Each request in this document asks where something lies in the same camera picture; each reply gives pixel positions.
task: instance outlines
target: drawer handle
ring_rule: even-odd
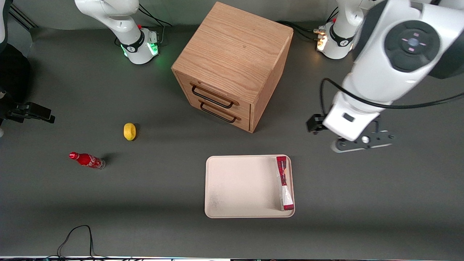
[[[213,116],[216,116],[216,117],[220,118],[221,120],[223,120],[223,121],[225,121],[225,122],[234,123],[235,120],[237,119],[237,117],[234,117],[232,120],[228,120],[228,119],[226,119],[226,118],[224,118],[224,117],[222,117],[222,116],[220,116],[220,115],[217,115],[216,113],[214,113],[214,112],[212,112],[212,111],[208,111],[207,109],[203,108],[203,105],[204,105],[204,104],[205,104],[204,102],[202,102],[202,103],[200,104],[200,109],[201,109],[202,111],[204,111],[204,112],[206,112],[206,113],[208,113],[208,114],[211,114],[211,115],[213,115]]]
[[[192,92],[193,92],[193,94],[195,94],[195,95],[198,96],[198,97],[201,97],[201,98],[203,98],[203,99],[205,99],[205,100],[207,100],[207,101],[210,101],[210,102],[212,102],[212,103],[214,103],[214,104],[216,104],[216,105],[218,105],[218,106],[221,106],[222,108],[225,108],[225,109],[230,109],[230,108],[232,107],[232,105],[233,105],[233,102],[232,102],[232,101],[231,101],[231,103],[230,103],[229,105],[225,105],[225,104],[222,104],[222,103],[220,103],[220,102],[217,102],[217,101],[215,101],[215,100],[213,100],[213,99],[211,99],[211,98],[208,98],[208,97],[206,97],[205,95],[202,95],[202,94],[200,94],[200,93],[197,93],[197,92],[195,92],[195,89],[196,89],[196,88],[197,88],[197,86],[196,86],[196,85],[193,85],[193,87],[192,87]]]

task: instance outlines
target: white tray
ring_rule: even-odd
[[[291,217],[281,211],[277,179],[278,156],[212,156],[206,161],[205,214],[210,218]],[[292,195],[290,158],[287,185]]]

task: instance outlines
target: cable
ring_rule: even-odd
[[[155,20],[156,20],[156,22],[157,22],[157,23],[158,23],[160,26],[162,26],[162,27],[165,27],[165,25],[164,25],[164,24],[162,24],[162,23],[161,23],[161,22],[160,22],[158,19],[156,19],[155,17],[153,17],[153,15],[147,14],[146,12],[142,11],[141,9],[139,9],[139,10],[140,10],[140,12],[141,12],[142,14],[144,14],[144,15],[146,15],[146,16],[148,16],[148,17],[150,17],[150,18],[153,18],[153,19],[155,19]]]
[[[119,42],[119,44],[118,44],[117,41],[119,41],[119,39],[118,39],[117,37],[115,37],[114,44],[115,44],[117,47],[121,47],[121,42]]]
[[[326,23],[328,23],[330,21],[330,19],[332,19],[332,17],[334,17],[337,13],[335,13],[335,11],[338,9],[338,7],[335,7],[335,9],[332,11],[332,13],[329,15],[329,18],[327,18],[327,21],[325,21]]]
[[[305,31],[305,32],[313,33],[313,30],[306,29],[306,28],[304,28],[304,27],[301,27],[301,26],[299,26],[299,25],[297,25],[297,24],[295,24],[295,23],[288,22],[288,21],[282,21],[282,20],[280,20],[280,21],[277,21],[277,23],[283,24],[283,25],[285,25],[285,26],[288,26],[288,27],[293,28],[293,30],[294,30],[295,32],[297,32],[297,33],[300,34],[301,36],[305,37],[306,39],[309,39],[309,40],[317,40],[317,39],[315,39],[315,38],[311,38],[311,37],[305,35],[303,32],[300,31],[300,30],[303,30],[303,31]]]
[[[71,231],[69,231],[68,235],[66,236],[66,239],[64,240],[63,243],[61,243],[61,245],[58,247],[57,249],[57,256],[58,257],[63,257],[61,255],[61,250],[63,249],[63,246],[66,244],[66,242],[68,241],[69,237],[71,236],[71,233],[75,230],[75,229],[78,229],[78,228],[81,228],[81,227],[86,227],[88,230],[89,230],[89,234],[90,234],[90,248],[89,248],[89,254],[92,258],[96,258],[94,257],[95,255],[98,256],[97,254],[95,254],[95,250],[93,248],[93,237],[92,237],[92,230],[90,229],[90,227],[88,225],[80,225],[80,226],[77,226],[73,229],[71,229]]]
[[[337,14],[338,14],[338,12],[336,12],[334,15],[330,16],[327,22],[329,22],[330,20],[332,20],[332,18],[334,18]]]
[[[292,22],[289,22],[289,21],[279,20],[279,21],[276,21],[276,22],[279,23],[279,24],[286,25],[286,26],[296,27],[296,28],[298,28],[298,29],[300,29],[300,30],[303,30],[303,31],[305,31],[305,32],[309,32],[309,33],[312,33],[312,32],[313,32],[313,30],[304,28],[304,27],[302,27],[302,26],[299,26],[299,25],[297,25],[297,24],[295,24],[295,23],[292,23]]]
[[[156,18],[156,17],[153,16],[146,8],[144,8],[143,5],[141,5],[141,4],[139,4],[139,5],[140,5],[140,7],[143,9],[143,10],[139,9],[140,12],[141,12],[142,14],[144,14],[144,15],[146,15],[146,16],[148,16],[148,17],[151,17],[151,18],[153,18],[153,19],[155,19],[155,21],[158,22],[158,24],[160,24],[160,26],[163,27],[163,32],[161,33],[161,41],[159,41],[159,43],[162,44],[163,41],[164,41],[164,30],[166,29],[166,26],[165,26],[164,24],[162,24],[162,23],[165,23],[165,24],[167,24],[167,25],[169,25],[169,26],[173,26],[173,25],[171,25],[171,24],[168,23],[168,22],[165,22],[165,21],[163,21],[163,20],[160,20],[160,19]]]
[[[144,13],[144,14],[148,15],[149,17],[155,19],[157,22],[161,22],[161,23],[165,23],[165,24],[167,24],[167,25],[169,25],[169,26],[173,26],[173,25],[171,25],[171,24],[168,23],[168,22],[165,22],[165,21],[163,21],[163,20],[161,20],[161,19],[158,19],[158,18],[154,17],[147,9],[145,9],[145,8],[143,7],[143,5],[141,5],[141,4],[139,4],[139,5],[140,5],[140,7],[141,7],[143,10],[145,10],[145,12],[147,12],[147,13],[144,13],[142,10],[140,10],[142,13]]]
[[[104,257],[104,258],[97,258],[92,256],[87,257],[64,257],[64,256],[57,256],[57,255],[50,255],[47,257],[12,257],[12,258],[0,258],[0,261],[143,261],[143,260],[158,260],[159,258],[135,258],[135,257]]]
[[[324,78],[324,79],[322,79],[321,85],[319,86],[319,98],[320,98],[320,102],[321,102],[321,110],[322,110],[322,113],[324,115],[327,115],[325,113],[325,108],[323,108],[324,100],[323,100],[323,95],[322,95],[322,89],[324,88],[324,82],[325,81],[330,82],[338,90],[346,93],[348,96],[350,96],[351,98],[353,98],[353,99],[355,99],[357,101],[360,101],[360,102],[365,103],[365,104],[370,105],[370,106],[379,107],[379,108],[383,108],[383,109],[416,109],[416,108],[424,108],[424,107],[429,107],[429,106],[439,105],[439,104],[443,104],[443,103],[448,103],[448,102],[451,102],[451,101],[455,101],[455,100],[464,98],[464,92],[462,92],[460,94],[457,94],[457,95],[454,95],[454,96],[451,96],[451,97],[448,97],[448,98],[444,98],[444,99],[440,99],[440,100],[436,100],[436,101],[431,101],[431,102],[426,102],[426,103],[411,104],[411,105],[385,105],[385,104],[379,104],[379,103],[371,102],[371,101],[365,100],[365,99],[363,99],[361,97],[358,97],[358,96],[350,93],[349,91],[347,91],[346,89],[344,89],[340,85],[338,85],[336,82],[334,82],[330,78]]]

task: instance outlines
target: lemon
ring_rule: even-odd
[[[124,138],[127,140],[135,139],[135,125],[132,123],[126,123],[124,125]]]

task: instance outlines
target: wooden drawer cabinet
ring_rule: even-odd
[[[216,2],[171,69],[190,105],[254,132],[292,36],[287,26]]]

